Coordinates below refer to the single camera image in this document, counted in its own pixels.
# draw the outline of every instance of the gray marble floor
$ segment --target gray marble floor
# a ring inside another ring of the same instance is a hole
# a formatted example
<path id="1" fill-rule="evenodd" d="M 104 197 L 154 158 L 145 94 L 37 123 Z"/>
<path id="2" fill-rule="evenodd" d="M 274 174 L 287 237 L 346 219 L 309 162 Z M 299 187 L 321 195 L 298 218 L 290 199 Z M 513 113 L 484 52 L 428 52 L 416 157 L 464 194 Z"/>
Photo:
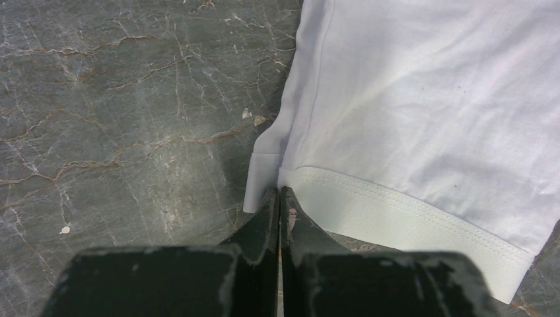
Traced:
<path id="1" fill-rule="evenodd" d="M 215 243 L 247 220 L 250 153 L 279 111 L 299 8 L 0 5 L 0 316 L 37 316 L 84 248 Z M 560 316 L 554 239 L 511 316 Z"/>

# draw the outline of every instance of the white cloth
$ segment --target white cloth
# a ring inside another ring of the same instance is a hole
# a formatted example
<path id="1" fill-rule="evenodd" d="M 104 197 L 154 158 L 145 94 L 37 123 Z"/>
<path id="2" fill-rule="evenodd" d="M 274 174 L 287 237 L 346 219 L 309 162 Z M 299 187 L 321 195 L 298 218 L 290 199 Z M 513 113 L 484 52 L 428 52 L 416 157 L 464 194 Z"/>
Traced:
<path id="1" fill-rule="evenodd" d="M 510 302 L 560 219 L 558 1 L 305 0 L 245 206 L 469 256 Z"/>

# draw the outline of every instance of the white t-shirt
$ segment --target white t-shirt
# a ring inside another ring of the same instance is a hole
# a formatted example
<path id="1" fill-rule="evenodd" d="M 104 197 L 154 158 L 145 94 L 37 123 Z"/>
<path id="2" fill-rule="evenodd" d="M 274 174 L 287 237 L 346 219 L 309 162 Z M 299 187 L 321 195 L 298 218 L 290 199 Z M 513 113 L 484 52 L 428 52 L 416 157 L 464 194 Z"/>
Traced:
<path id="1" fill-rule="evenodd" d="M 510 302 L 560 219 L 558 1 L 305 0 L 245 206 L 469 256 Z"/>

